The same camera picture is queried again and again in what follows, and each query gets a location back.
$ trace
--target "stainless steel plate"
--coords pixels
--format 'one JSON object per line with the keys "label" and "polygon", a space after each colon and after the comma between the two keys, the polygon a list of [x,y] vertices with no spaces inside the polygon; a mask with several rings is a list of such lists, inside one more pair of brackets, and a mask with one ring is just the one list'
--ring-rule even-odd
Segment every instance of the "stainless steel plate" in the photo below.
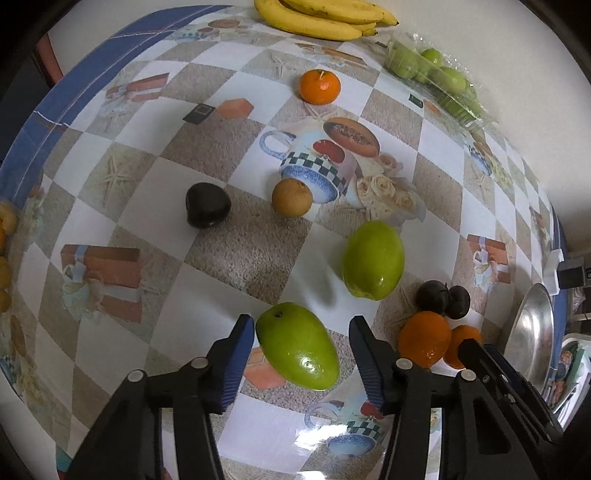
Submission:
{"label": "stainless steel plate", "polygon": [[542,393],[554,338],[554,316],[546,287],[532,286],[525,295],[513,322],[508,321],[499,338],[498,348],[507,361]]}

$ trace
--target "tablecloth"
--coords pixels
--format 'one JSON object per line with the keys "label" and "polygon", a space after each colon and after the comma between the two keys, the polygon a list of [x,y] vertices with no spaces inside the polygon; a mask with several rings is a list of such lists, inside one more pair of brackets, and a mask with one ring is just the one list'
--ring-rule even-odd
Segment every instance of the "tablecloth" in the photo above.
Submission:
{"label": "tablecloth", "polygon": [[[235,404],[212,419],[226,474],[376,476],[390,423],[363,392],[350,319],[364,315],[395,342],[417,287],[435,278],[470,292],[469,314],[452,326],[477,326],[493,342],[541,282],[555,220],[535,175],[492,126],[462,129],[386,72],[379,43],[388,36],[341,43],[275,30],[253,9],[165,10],[100,46],[33,113],[0,169],[0,195],[22,208],[0,364],[69,456],[130,370],[173,371],[205,354],[241,313],[257,318],[294,301],[328,328],[339,380],[315,392],[270,376],[255,342]],[[331,105],[305,104],[294,89],[315,67],[340,79]],[[335,128],[361,132],[375,154],[352,147],[325,168],[311,145]],[[330,182],[295,219],[270,204],[291,162],[309,162]],[[184,203],[200,181],[232,201],[228,219],[203,231],[187,224]],[[399,285],[381,302],[352,297],[339,278],[347,237],[370,219],[396,227],[406,255]],[[486,259],[491,245],[505,264]],[[122,247],[136,250],[122,258]],[[92,270],[93,256],[115,264],[92,267],[115,304],[73,281],[76,263]],[[109,280],[113,268],[128,282]],[[434,370],[450,373],[443,362]],[[335,426],[345,429],[335,436]],[[358,433],[358,449],[331,440]],[[439,436],[434,412],[428,475],[437,472]],[[174,477],[172,438],[167,414]]]}

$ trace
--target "metal bolt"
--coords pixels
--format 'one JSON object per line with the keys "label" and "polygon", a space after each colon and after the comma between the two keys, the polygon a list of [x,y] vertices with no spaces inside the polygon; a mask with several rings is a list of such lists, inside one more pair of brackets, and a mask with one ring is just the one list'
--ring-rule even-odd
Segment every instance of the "metal bolt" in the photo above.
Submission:
{"label": "metal bolt", "polygon": [[396,360],[396,366],[400,370],[410,370],[413,367],[413,363],[408,358],[399,358]]}
{"label": "metal bolt", "polygon": [[193,360],[191,360],[191,367],[196,369],[205,368],[208,364],[209,362],[204,356],[198,356],[197,358],[193,358]]}
{"label": "metal bolt", "polygon": [[462,373],[460,373],[460,376],[466,380],[467,382],[474,382],[474,380],[476,380],[476,374],[472,371],[472,370],[462,370]]}
{"label": "metal bolt", "polygon": [[127,380],[135,383],[135,382],[139,382],[140,380],[142,380],[143,377],[144,377],[144,372],[142,372],[141,370],[133,370],[133,371],[129,372],[129,375],[127,375]]}

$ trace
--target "yellow banana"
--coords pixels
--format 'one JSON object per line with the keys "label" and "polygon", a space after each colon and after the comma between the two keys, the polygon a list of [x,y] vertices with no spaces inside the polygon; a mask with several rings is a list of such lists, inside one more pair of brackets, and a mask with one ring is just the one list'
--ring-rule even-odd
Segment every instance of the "yellow banana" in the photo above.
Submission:
{"label": "yellow banana", "polygon": [[373,27],[375,27],[375,22],[371,22],[371,23],[364,23],[364,24],[352,24],[351,23],[351,27],[356,28],[357,30],[361,30],[361,33],[363,33],[364,30],[370,30]]}
{"label": "yellow banana", "polygon": [[306,15],[327,18],[348,24],[382,21],[384,13],[363,0],[284,0],[290,7]]}
{"label": "yellow banana", "polygon": [[386,10],[385,8],[382,8],[379,5],[376,4],[370,4],[372,7],[374,7],[377,11],[382,12],[382,19],[379,20],[382,23],[385,23],[386,25],[398,25],[400,22],[398,22],[398,20],[396,19],[395,16],[393,16],[388,10]]}
{"label": "yellow banana", "polygon": [[279,0],[255,0],[255,8],[269,24],[280,30],[327,40],[355,40],[361,31],[343,22],[309,17],[284,7]]}

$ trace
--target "plastic container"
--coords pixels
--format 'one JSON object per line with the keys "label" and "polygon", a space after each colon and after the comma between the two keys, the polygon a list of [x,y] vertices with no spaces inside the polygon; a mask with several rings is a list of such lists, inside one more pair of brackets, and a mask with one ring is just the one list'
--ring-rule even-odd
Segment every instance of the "plastic container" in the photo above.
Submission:
{"label": "plastic container", "polygon": [[495,122],[480,103],[479,87],[469,72],[418,34],[394,33],[384,67],[410,88],[437,102],[467,129]]}

